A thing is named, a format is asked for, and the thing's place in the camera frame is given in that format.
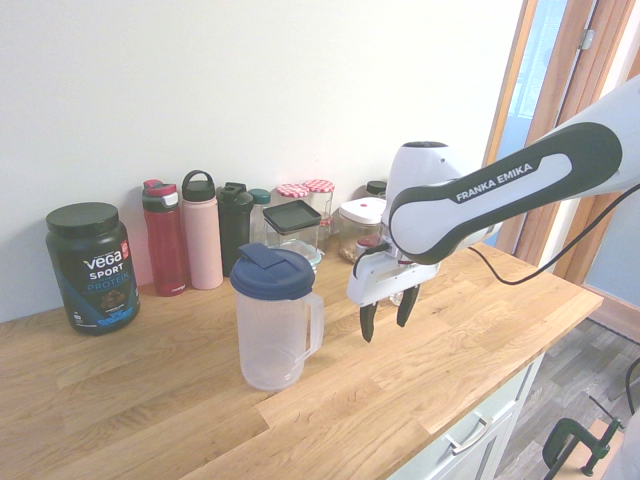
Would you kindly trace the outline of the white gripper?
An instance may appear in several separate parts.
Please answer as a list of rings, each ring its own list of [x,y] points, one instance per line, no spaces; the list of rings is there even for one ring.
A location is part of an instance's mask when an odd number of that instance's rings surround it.
[[[440,264],[413,262],[397,248],[365,250],[353,266],[347,296],[358,306],[361,334],[366,342],[374,334],[377,303],[403,291],[397,311],[397,325],[405,327],[419,297],[420,284],[432,279]]]

